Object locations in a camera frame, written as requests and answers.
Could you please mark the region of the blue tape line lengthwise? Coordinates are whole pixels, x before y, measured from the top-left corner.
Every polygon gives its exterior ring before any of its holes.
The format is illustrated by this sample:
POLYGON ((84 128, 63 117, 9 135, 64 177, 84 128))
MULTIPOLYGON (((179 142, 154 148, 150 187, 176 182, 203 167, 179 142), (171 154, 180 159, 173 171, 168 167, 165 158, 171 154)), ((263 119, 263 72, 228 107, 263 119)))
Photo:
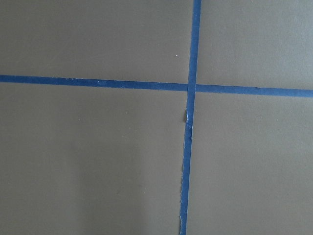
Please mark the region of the blue tape line lengthwise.
POLYGON ((190 165, 192 155, 194 107, 197 81, 198 49, 201 22, 201 0, 193 1, 189 73, 187 83, 186 122, 184 131, 184 149, 181 175, 180 194, 180 229, 181 235, 186 234, 189 201, 190 165))

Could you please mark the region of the blue tape line crosswise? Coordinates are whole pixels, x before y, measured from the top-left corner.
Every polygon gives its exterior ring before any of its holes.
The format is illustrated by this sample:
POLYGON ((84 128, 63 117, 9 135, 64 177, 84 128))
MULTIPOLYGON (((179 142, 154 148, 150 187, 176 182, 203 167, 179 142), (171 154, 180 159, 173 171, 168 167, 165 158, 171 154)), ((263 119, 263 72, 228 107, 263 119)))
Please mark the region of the blue tape line crosswise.
MULTIPOLYGON (((62 78, 62 77, 38 77, 22 75, 21 76, 1 75, 0 81, 7 83, 163 90, 179 92, 186 92, 188 90, 188 84, 182 83, 119 81, 119 80, 62 78)), ((286 97, 309 97, 309 98, 312 98, 313 96, 312 90, 304 89, 259 88, 259 87, 205 85, 205 84, 196 84, 195 91, 199 93, 248 94, 248 95, 286 96, 286 97)))

